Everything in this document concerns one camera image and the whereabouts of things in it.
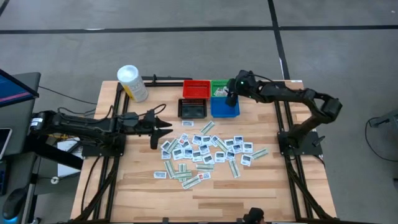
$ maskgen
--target concrete floor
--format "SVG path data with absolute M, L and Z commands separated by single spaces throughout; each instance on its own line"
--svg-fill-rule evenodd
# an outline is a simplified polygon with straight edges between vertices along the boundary
M 398 24 L 393 0 L 274 0 L 280 26 Z M 89 29 L 182 26 L 271 26 L 265 0 L 10 0 L 0 30 Z M 336 122 L 318 128 L 333 201 L 343 220 L 397 223 L 398 164 L 376 157 L 364 140 L 365 122 L 397 109 L 398 30 L 282 31 L 291 79 L 338 97 Z M 281 79 L 273 31 L 134 34 L 0 35 L 0 65 L 9 73 L 40 72 L 40 84 L 96 101 L 103 80 L 136 65 L 143 75 L 197 79 L 230 78 L 240 69 Z M 40 90 L 35 111 L 92 106 Z M 388 125 L 370 129 L 382 156 L 398 159 Z M 42 161 L 41 176 L 55 164 Z M 36 215 L 44 223 L 65 221 L 77 179 L 59 186 L 40 181 Z

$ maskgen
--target small card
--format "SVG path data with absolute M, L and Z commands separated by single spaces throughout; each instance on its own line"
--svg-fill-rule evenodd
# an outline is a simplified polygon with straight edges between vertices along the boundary
M 234 144 L 232 145 L 232 150 L 235 154 L 239 154 L 242 152 L 242 145 L 241 144 Z
M 156 179 L 166 179 L 166 177 L 167 177 L 167 173 L 166 172 L 162 172 L 162 171 L 155 171 L 154 172 L 154 178 L 156 178 Z
M 162 159 L 171 159 L 172 155 L 166 151 L 162 150 Z
M 241 158 L 241 164 L 242 165 L 250 166 L 251 165 L 251 161 L 252 161 L 252 157 L 251 156 L 245 155 L 245 154 L 242 155 L 242 158 Z
M 192 162 L 200 162 L 200 161 L 202 161 L 200 151 L 194 151 Z
M 227 139 L 224 142 L 229 149 L 232 149 L 232 145 L 235 144 L 234 139 Z
M 185 149 L 184 159 L 192 159 L 192 158 L 193 158 L 193 149 Z
M 182 121 L 182 126 L 193 127 L 193 121 Z
M 212 144 L 214 147 L 218 147 L 218 145 L 217 145 L 217 140 L 218 140 L 218 137 L 217 137 L 217 136 L 212 136 L 211 139 L 210 139 L 211 144 Z
M 234 136 L 235 144 L 242 144 L 243 143 L 243 136 Z
M 202 156 L 202 158 L 203 158 L 203 162 L 205 164 L 214 164 L 213 156 L 211 156 L 211 154 L 207 154 L 205 156 Z
M 225 152 L 216 152 L 215 161 L 216 162 L 225 162 Z
M 173 153 L 173 159 L 175 161 L 184 158 L 184 153 L 182 153 L 182 149 L 174 149 L 172 153 Z
M 244 142 L 243 143 L 243 152 L 244 153 L 253 153 L 253 142 Z
M 226 152 L 225 159 L 227 159 L 229 161 L 235 160 L 235 153 L 234 152 L 230 152 L 230 151 Z
M 199 150 L 202 155 L 206 155 L 206 154 L 210 153 L 210 149 L 209 149 L 208 145 L 199 146 Z
M 189 143 L 189 141 L 185 141 L 183 144 L 181 144 L 181 148 L 183 148 L 183 149 L 191 149 L 192 146 Z
M 201 145 L 201 136 L 197 136 L 196 134 L 192 138 L 192 144 L 196 144 L 198 146 Z
M 209 172 L 205 172 L 205 173 L 202 173 L 202 174 L 198 174 L 198 177 L 199 177 L 200 180 L 207 180 L 207 179 L 210 179 L 210 178 L 211 178 Z
M 161 146 L 162 150 L 165 151 L 169 147 L 169 145 L 170 145 L 169 141 L 164 142 Z
M 180 143 L 181 145 L 184 144 L 184 142 L 188 140 L 188 135 L 183 133 L 180 137 L 180 139 L 178 140 L 178 143 Z
M 201 144 L 202 145 L 206 144 L 206 145 L 210 146 L 210 145 L 212 145 L 210 140 L 211 140 L 210 136 L 202 136 L 201 137 Z

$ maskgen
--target computer screen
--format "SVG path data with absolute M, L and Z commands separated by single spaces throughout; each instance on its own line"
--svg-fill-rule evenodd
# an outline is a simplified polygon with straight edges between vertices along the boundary
M 38 97 L 39 94 L 0 69 L 0 107 Z

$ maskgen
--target wooden tabletop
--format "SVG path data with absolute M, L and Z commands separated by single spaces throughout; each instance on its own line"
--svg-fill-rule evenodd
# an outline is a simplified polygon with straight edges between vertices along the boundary
M 105 116 L 109 106 L 113 105 L 117 84 L 114 81 L 103 82 L 95 118 Z M 302 82 L 286 81 L 286 85 L 294 89 L 303 88 Z M 256 103 L 249 98 L 239 97 L 241 114 L 236 118 L 213 118 L 208 105 L 207 118 L 196 119 L 194 127 L 183 127 L 181 119 L 177 117 L 177 101 L 182 98 L 182 87 L 151 87 L 148 92 L 149 97 L 145 102 L 130 101 L 128 111 L 140 114 L 161 103 L 167 104 L 159 118 L 172 123 L 174 131 L 159 141 L 159 148 L 164 141 L 179 138 L 182 133 L 189 134 L 192 140 L 192 136 L 200 134 L 207 122 L 214 121 L 216 126 L 209 135 L 217 135 L 221 139 L 243 135 L 245 141 L 254 143 L 255 151 L 266 147 L 269 154 L 253 161 L 250 167 L 240 164 L 239 154 L 236 158 L 241 173 L 239 178 L 233 177 L 225 162 L 215 165 L 210 180 L 184 190 L 178 180 L 154 179 L 154 171 L 165 170 L 165 167 L 160 151 L 150 149 L 149 137 L 128 136 L 119 165 L 112 222 L 161 222 L 163 217 L 169 217 L 171 222 L 234 222 L 237 218 L 242 218 L 251 207 L 262 208 L 266 221 L 294 221 L 285 162 L 279 153 L 276 137 L 279 127 L 273 103 Z M 280 105 L 284 113 L 284 106 L 282 103 Z M 301 123 L 310 116 L 303 104 L 291 103 L 290 107 L 295 123 Z M 285 127 L 288 127 L 285 114 L 283 116 Z M 213 146 L 210 148 L 213 155 L 220 151 Z M 94 160 L 95 158 L 88 158 L 84 161 L 71 218 L 80 214 L 83 190 Z M 313 156 L 302 156 L 302 160 L 309 191 L 327 213 L 335 216 L 323 165 Z M 195 164 L 187 159 L 172 163 L 175 170 L 178 170 L 179 163 L 186 163 L 193 175 L 198 173 Z M 101 165 L 102 159 L 98 161 L 91 176 L 85 206 L 97 191 Z M 302 194 L 299 189 L 297 192 L 301 213 L 305 217 Z M 104 217 L 107 192 L 103 198 L 105 200 L 102 200 L 100 217 Z

